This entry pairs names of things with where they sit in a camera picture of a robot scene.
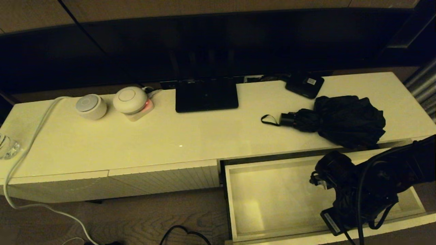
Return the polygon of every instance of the black device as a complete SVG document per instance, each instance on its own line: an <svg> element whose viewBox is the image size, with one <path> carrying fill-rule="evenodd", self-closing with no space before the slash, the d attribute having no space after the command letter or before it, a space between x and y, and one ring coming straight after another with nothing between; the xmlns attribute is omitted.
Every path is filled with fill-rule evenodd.
<svg viewBox="0 0 436 245"><path fill-rule="evenodd" d="M324 83L324 78L306 72L296 72L292 73L285 81L287 90L314 99Z"/></svg>
<svg viewBox="0 0 436 245"><path fill-rule="evenodd" d="M196 112L239 106L232 78L180 81L176 85L176 111Z"/></svg>
<svg viewBox="0 0 436 245"><path fill-rule="evenodd" d="M357 166L337 151L325 155L316 164L310 183L336 191L333 207L321 212L333 235L345 233L349 238L347 231L358 227L363 239L362 225L380 228L399 201L397 193L414 184L435 181L435 138L392 148ZM376 225L374 220L383 210Z"/></svg>

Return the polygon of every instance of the black umbrella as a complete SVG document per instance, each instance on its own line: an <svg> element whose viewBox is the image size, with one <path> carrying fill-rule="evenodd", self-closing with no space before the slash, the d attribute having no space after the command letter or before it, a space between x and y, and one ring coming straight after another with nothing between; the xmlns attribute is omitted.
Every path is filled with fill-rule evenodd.
<svg viewBox="0 0 436 245"><path fill-rule="evenodd" d="M291 126L303 132L318 132L320 136L350 149L376 145L385 133L383 127L386 125L383 111L373 107L368 98L351 95L321 96L315 100L313 110L282 113L279 124L262 122Z"/></svg>

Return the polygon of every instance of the white cable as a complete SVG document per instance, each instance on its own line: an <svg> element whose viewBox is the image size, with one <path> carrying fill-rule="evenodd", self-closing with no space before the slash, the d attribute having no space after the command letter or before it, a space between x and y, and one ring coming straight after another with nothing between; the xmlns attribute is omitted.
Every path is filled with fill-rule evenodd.
<svg viewBox="0 0 436 245"><path fill-rule="evenodd" d="M80 238L80 237L73 237L73 238L71 238L71 239L68 239L68 240L65 241L64 243L62 243L62 245L65 245L65 244L67 244L67 242L72 241L72 240L74 240L74 239L80 239L80 240L82 240L83 243L85 243L85 241L84 241L82 238Z"/></svg>
<svg viewBox="0 0 436 245"><path fill-rule="evenodd" d="M29 150L30 150L30 148L32 147L33 142L35 141L36 136L38 135L39 131L41 130L42 126L44 125L44 122L45 122L46 118L48 117L48 115L49 115L51 109L54 107L54 105L55 105L57 102L59 102L59 101L62 100L62 99L65 99L65 98L69 98L69 97L63 96L63 97L58 97L58 98L54 99L54 100L51 102L50 106L49 106L49 107L47 108L47 110L45 111L44 115L42 116L41 121L40 121L39 124L38 124L38 127L37 127L36 130L35 130L35 133L33 134L32 138L31 138L31 140L30 140L29 146L28 146L27 149L23 152L23 154L20 156L20 158L19 158L19 159L18 159L18 160L17 160L17 161L12 165L12 167L11 167L10 170L9 170L9 172L7 173L6 178L4 179L3 192L4 192L4 196L5 196L6 200L7 200L7 202L8 202L9 205L10 205L12 208L14 208L14 209L25 209L25 208L31 208L31 207L43 207L43 208L47 208L47 209L49 209L49 210L51 210L51 211L53 211L53 212L55 212L55 213L58 213L58 214L61 214L61 215L65 215L65 216L67 216L67 217L70 217L70 218L74 219L75 221L77 221L77 222L82 226L83 231L85 232L85 235L86 235L86 237L88 238L88 240L89 240L90 242L92 242L93 244L98 245L98 243L96 243L94 240L92 240L91 237L89 236L88 232L86 231L85 225L84 225L84 224L83 224L79 219L77 219L76 217L74 217L74 216L72 216L72 215L70 215L70 214L67 214L67 213L61 212L61 211L57 211L57 210L51 208L50 206L48 206L48 205L46 205L46 204L39 204L39 203L38 203L38 204L29 204L29 205L24 205L24 206L16 206L16 205L13 203L13 201L11 200L11 198L9 197L9 194L8 194L8 192L7 192L7 185L9 184L9 181L10 181L10 179L11 179L11 177L12 177L12 173L13 173L13 172L15 171L15 169L18 167L19 163L20 163L20 162L21 162L21 161L22 161L22 160L27 156L27 153L29 153Z"/></svg>

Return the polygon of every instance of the wall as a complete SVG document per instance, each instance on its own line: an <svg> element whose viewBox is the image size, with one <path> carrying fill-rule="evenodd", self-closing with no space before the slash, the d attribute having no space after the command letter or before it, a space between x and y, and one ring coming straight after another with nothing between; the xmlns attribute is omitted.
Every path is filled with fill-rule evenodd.
<svg viewBox="0 0 436 245"><path fill-rule="evenodd" d="M419 0L64 0L80 22L310 8L414 8ZM0 35L72 24L57 0L0 0Z"/></svg>

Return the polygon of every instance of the open drawer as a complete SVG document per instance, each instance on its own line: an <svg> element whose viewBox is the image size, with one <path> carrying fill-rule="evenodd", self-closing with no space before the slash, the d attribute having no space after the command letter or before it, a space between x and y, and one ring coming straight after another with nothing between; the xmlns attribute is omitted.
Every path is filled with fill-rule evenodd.
<svg viewBox="0 0 436 245"><path fill-rule="evenodd" d="M354 164L387 149L347 153ZM320 216L332 207L334 189L309 183L310 174L323 156L225 166L232 242L226 244L324 244L346 240L333 236ZM382 227L364 227L365 236L436 222L426 213L413 188L398 194L397 203ZM357 230L349 231L357 238Z"/></svg>

